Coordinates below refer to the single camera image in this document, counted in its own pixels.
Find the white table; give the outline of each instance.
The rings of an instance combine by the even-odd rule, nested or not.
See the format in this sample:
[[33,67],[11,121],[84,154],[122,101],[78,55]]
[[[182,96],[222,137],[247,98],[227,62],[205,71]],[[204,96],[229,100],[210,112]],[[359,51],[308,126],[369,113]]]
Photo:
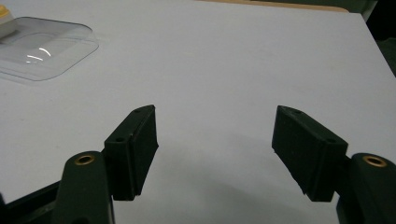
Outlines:
[[396,161],[396,79],[361,15],[195,1],[15,1],[14,17],[90,26],[100,47],[42,82],[0,79],[7,203],[61,178],[64,162],[154,104],[160,147],[117,223],[337,223],[271,149],[276,106]]

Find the yellow object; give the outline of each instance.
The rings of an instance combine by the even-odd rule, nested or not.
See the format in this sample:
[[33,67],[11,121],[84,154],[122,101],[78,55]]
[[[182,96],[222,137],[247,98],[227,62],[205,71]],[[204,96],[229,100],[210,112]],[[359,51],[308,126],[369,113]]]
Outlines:
[[8,9],[4,5],[0,5],[0,18],[9,14]]

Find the clear plastic container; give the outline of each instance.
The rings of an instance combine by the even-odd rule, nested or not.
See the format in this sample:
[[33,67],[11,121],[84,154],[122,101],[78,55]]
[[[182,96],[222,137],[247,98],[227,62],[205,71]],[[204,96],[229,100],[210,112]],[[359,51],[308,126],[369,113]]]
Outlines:
[[0,38],[3,76],[33,81],[57,77],[99,47],[92,29],[82,24],[28,17],[11,22],[15,31]]

